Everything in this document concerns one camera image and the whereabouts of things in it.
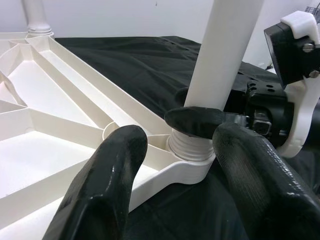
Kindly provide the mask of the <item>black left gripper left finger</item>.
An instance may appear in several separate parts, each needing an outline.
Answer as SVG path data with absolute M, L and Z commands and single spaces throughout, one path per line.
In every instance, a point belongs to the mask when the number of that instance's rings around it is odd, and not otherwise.
M 72 180 L 43 239 L 121 240 L 147 149 L 141 127 L 114 130 Z

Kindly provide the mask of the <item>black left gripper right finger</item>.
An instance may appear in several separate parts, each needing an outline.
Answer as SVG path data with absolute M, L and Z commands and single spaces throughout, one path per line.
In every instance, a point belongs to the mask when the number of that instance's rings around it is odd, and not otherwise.
M 319 239 L 319 198 L 265 137 L 223 123 L 212 144 L 249 239 Z

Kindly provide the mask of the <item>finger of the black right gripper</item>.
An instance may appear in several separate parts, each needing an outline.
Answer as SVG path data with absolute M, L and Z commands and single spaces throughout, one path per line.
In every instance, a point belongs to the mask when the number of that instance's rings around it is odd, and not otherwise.
M 185 105 L 188 91 L 189 87 L 183 87 L 175 93 L 174 100 L 179 106 L 183 107 Z
M 184 135 L 203 139 L 211 139 L 216 128 L 223 123 L 247 126 L 245 115 L 197 106 L 171 109 L 165 113 L 164 120 L 170 127 Z

